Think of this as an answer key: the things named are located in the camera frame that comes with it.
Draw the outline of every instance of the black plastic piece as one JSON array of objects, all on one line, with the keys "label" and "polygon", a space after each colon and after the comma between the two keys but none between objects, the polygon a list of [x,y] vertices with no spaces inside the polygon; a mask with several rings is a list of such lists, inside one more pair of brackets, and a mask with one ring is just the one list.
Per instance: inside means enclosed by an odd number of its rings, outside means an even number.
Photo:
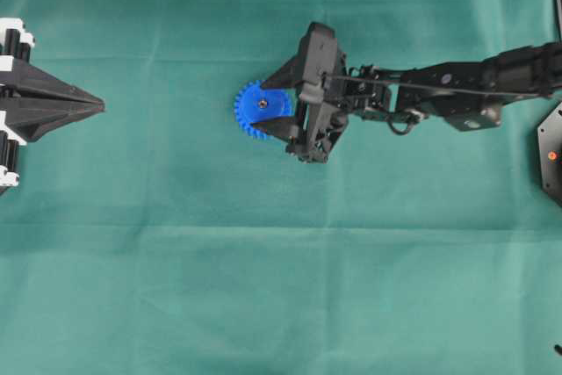
[{"label": "black plastic piece", "polygon": [[8,171],[18,173],[19,143],[14,140],[8,141],[8,160],[6,167]]},{"label": "black plastic piece", "polygon": [[0,131],[0,166],[8,167],[8,134]]},{"label": "black plastic piece", "polygon": [[14,59],[11,72],[0,72],[0,83],[17,94],[0,98],[6,125],[29,142],[104,111],[99,98],[19,59]]},{"label": "black plastic piece", "polygon": [[562,206],[562,103],[537,129],[543,190]]},{"label": "black plastic piece", "polygon": [[4,43],[4,56],[16,56],[19,47],[19,31],[18,30],[6,30],[6,39]]}]

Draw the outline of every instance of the teal fabric surface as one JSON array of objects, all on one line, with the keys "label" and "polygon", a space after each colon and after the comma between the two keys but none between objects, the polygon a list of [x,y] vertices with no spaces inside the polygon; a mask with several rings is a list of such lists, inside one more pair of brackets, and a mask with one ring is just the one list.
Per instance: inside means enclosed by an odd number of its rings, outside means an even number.
[{"label": "teal fabric surface", "polygon": [[26,148],[0,207],[10,374],[560,374],[562,210],[535,128],[353,119],[305,166],[234,121],[312,20],[350,65],[555,40],[552,0],[0,0],[107,113]]}]

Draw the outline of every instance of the white connector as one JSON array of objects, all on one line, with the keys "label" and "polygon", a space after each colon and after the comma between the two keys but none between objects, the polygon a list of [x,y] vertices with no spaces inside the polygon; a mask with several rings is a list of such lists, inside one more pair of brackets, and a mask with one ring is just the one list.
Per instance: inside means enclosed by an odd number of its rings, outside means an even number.
[{"label": "white connector", "polygon": [[[27,145],[27,142],[25,142],[25,140],[21,136],[19,136],[17,133],[12,131],[6,125],[5,111],[0,111],[0,132],[6,132],[8,134],[9,141],[16,141],[20,146]],[[5,166],[0,165],[0,187],[15,188],[18,185],[19,185],[19,174],[14,173],[13,171],[8,171],[8,169]]]},{"label": "white connector", "polygon": [[35,47],[33,34],[25,30],[24,21],[20,18],[0,18],[0,43],[6,44],[6,32],[8,30],[19,31],[19,42],[28,44],[31,48]]},{"label": "white connector", "polygon": [[13,68],[14,56],[0,56],[0,72],[11,72]]}]

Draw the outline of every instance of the robotic arm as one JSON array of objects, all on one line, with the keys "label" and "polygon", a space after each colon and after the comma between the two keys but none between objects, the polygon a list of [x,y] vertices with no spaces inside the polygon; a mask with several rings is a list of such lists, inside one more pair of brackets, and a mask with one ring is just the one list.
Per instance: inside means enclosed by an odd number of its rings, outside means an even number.
[{"label": "robotic arm", "polygon": [[[392,85],[399,87],[394,110]],[[312,23],[297,54],[262,83],[265,90],[296,90],[294,116],[253,126],[287,142],[286,152],[302,162],[326,162],[350,114],[385,122],[398,135],[409,133],[430,115],[444,118],[459,131],[474,131],[499,126],[504,105],[549,98],[561,87],[562,43],[424,69],[348,69],[334,30]]]},{"label": "robotic arm", "polygon": [[18,151],[104,102],[29,64],[35,38],[21,19],[0,18],[0,195],[19,185]]}]

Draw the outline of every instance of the black wire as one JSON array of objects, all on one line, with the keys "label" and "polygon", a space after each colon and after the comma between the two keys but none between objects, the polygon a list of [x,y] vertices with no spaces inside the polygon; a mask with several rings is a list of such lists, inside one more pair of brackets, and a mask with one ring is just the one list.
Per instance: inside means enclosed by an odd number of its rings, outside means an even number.
[{"label": "black wire", "polygon": [[388,127],[390,127],[391,131],[393,131],[394,133],[396,133],[399,136],[408,135],[410,132],[412,132],[412,129],[414,128],[414,125],[415,125],[414,122],[409,121],[409,122],[407,122],[406,129],[401,131],[400,129],[396,129],[396,126],[394,126],[393,121],[392,121],[392,119],[390,119],[390,117],[388,119],[386,119],[386,124],[388,125]]}]

